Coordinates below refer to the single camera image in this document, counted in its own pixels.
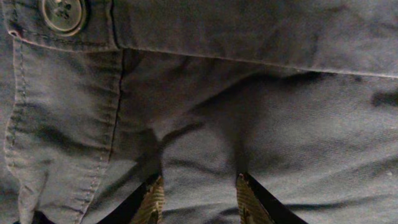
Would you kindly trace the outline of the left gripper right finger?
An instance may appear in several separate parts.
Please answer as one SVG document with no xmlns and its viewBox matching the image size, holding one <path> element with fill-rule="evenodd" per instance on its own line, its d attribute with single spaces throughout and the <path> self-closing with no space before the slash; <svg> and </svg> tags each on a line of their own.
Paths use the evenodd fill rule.
<svg viewBox="0 0 398 224">
<path fill-rule="evenodd" d="M 308 224 L 248 173 L 238 175 L 236 192 L 241 224 Z"/>
</svg>

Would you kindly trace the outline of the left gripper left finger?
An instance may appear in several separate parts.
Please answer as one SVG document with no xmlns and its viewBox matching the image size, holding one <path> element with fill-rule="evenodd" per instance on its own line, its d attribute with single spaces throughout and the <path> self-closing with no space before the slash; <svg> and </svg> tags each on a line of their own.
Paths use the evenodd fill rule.
<svg viewBox="0 0 398 224">
<path fill-rule="evenodd" d="M 164 180 L 154 174 L 98 224 L 158 224 L 164 204 Z"/>
</svg>

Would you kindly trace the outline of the navy blue shorts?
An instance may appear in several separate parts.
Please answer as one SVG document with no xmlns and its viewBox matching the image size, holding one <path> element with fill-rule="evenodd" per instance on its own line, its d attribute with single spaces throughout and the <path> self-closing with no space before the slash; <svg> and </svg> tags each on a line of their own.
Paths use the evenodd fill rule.
<svg viewBox="0 0 398 224">
<path fill-rule="evenodd" d="M 397 222 L 396 1 L 2 1 L 1 222 Z"/>
</svg>

